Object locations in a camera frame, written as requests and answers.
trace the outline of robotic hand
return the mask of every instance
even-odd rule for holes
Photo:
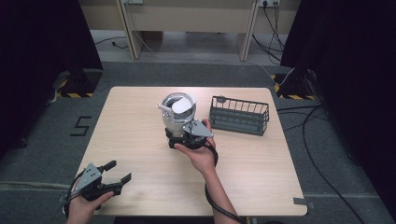
[[[163,112],[166,137],[169,138],[169,147],[175,148],[180,143],[191,149],[205,144],[207,137],[213,137],[206,126],[194,119],[196,98],[190,93],[176,92],[163,99],[157,108]]]
[[[64,214],[66,217],[69,215],[69,205],[73,198],[82,195],[87,201],[94,201],[101,195],[113,191],[114,196],[121,195],[122,187],[131,180],[131,173],[126,175],[119,183],[103,184],[102,173],[108,171],[117,165],[116,161],[111,161],[105,166],[96,167],[92,163],[88,164],[80,174],[78,174],[70,186],[69,191],[65,195]],[[75,189],[72,191],[75,183],[79,179]]]

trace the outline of human hand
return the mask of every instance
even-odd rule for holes
[[[69,217],[67,224],[86,224],[90,221],[93,216],[93,212],[97,207],[107,202],[111,197],[114,196],[114,192],[110,191],[106,194],[101,195],[98,199],[92,202],[88,202],[81,195],[72,199],[69,207]]]
[[[212,132],[212,126],[208,119],[203,120],[206,128]],[[211,137],[206,138],[207,145],[216,147],[215,140]],[[207,147],[200,147],[197,149],[189,149],[181,144],[175,144],[175,149],[186,154],[192,165],[196,170],[198,170],[202,175],[207,175],[208,173],[215,172],[215,162],[213,153]]]

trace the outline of gray basket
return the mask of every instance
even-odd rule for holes
[[[266,103],[213,96],[209,119],[213,129],[263,135],[269,120]]]

